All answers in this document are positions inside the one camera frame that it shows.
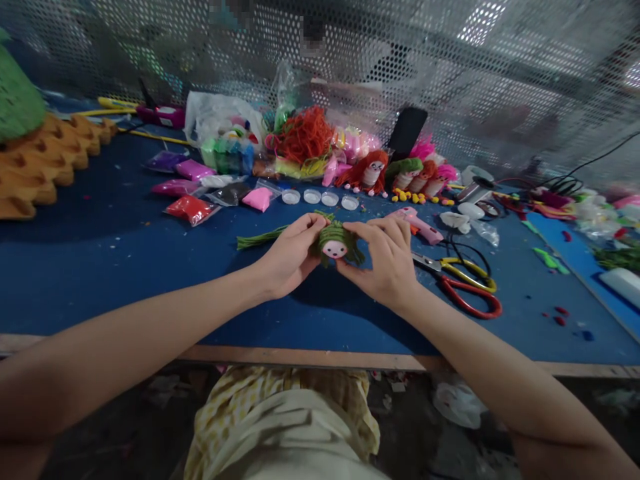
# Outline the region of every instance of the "wooden table edge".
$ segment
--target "wooden table edge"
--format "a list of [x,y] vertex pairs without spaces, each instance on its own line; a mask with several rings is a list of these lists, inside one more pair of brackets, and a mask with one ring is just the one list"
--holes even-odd
[[[0,353],[11,355],[44,339],[38,335],[0,333]],[[344,351],[270,349],[194,345],[178,357],[212,363],[288,365],[292,367],[346,368],[367,370],[450,371],[450,364],[436,355],[393,355]],[[640,378],[640,365],[536,362],[556,377]]]

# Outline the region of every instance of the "pink glue gun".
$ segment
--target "pink glue gun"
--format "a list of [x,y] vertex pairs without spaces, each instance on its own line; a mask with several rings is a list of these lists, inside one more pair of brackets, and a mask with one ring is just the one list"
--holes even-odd
[[400,210],[396,210],[387,215],[388,217],[396,217],[401,218],[402,220],[406,220],[410,225],[414,226],[418,229],[418,233],[422,235],[430,245],[435,245],[436,243],[442,242],[444,237],[438,230],[423,222],[418,218],[418,212],[416,212],[413,207],[404,207]]

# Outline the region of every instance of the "pink doll face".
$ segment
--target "pink doll face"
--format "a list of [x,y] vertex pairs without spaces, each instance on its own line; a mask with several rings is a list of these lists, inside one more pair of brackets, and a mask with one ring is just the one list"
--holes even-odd
[[382,162],[371,162],[371,164],[367,167],[369,171],[380,171],[384,168],[385,164]]
[[322,253],[333,259],[342,258],[347,252],[347,246],[338,240],[329,240],[325,243],[325,246],[322,247]]

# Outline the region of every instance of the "yellow scissors handle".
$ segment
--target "yellow scissors handle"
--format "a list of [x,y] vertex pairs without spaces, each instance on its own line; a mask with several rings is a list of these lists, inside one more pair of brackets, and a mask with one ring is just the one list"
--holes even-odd
[[490,293],[495,293],[495,291],[498,290],[498,286],[495,284],[494,280],[487,274],[487,272],[478,267],[474,262],[464,259],[464,266],[466,266],[466,268],[468,268],[472,272],[476,273],[478,277],[482,278],[482,280],[484,280],[484,283],[478,282],[478,280],[468,276],[462,270],[454,267],[452,263],[462,262],[460,262],[459,258],[454,257],[440,260],[440,264],[442,264],[442,270],[448,271],[452,275],[458,277],[460,280],[473,285],[474,287],[478,287],[479,289],[486,290]]

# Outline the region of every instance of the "hand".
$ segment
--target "hand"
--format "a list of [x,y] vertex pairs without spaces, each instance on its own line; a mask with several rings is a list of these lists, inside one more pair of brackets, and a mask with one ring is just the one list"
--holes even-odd
[[257,272],[255,277],[265,282],[270,298],[290,294],[320,264],[320,257],[312,256],[309,248],[328,224],[329,221],[318,213],[303,215],[288,226],[253,265]]
[[344,260],[335,264],[342,275],[354,282],[372,299],[397,312],[411,303],[422,286],[415,278],[411,256],[411,229],[398,218],[343,223],[369,244],[373,270],[354,267]]

